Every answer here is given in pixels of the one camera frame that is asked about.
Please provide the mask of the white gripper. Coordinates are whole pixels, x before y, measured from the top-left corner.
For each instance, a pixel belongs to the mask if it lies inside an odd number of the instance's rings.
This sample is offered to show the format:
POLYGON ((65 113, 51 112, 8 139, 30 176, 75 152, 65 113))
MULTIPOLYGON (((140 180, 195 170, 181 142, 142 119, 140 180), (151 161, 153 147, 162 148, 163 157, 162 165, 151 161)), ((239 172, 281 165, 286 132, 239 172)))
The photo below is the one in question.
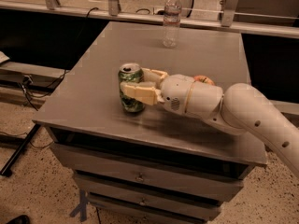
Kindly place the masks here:
POLYGON ((146 105, 164 104, 166 111, 184 114, 186 101, 193 77, 183 75, 169 76, 165 71, 143 68, 145 82, 121 83, 124 95, 146 105))

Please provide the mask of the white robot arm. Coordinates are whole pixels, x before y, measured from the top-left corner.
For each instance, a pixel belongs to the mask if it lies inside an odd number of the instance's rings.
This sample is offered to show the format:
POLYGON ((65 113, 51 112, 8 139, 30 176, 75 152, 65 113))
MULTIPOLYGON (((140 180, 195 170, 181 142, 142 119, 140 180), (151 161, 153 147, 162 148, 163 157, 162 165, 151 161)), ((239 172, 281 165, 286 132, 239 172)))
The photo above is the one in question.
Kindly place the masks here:
POLYGON ((160 104, 169 112, 200 119, 232 135, 253 134, 299 176, 298 128, 249 84, 223 90, 204 76, 170 76, 136 63, 120 67, 119 82, 121 94, 142 104, 160 104))

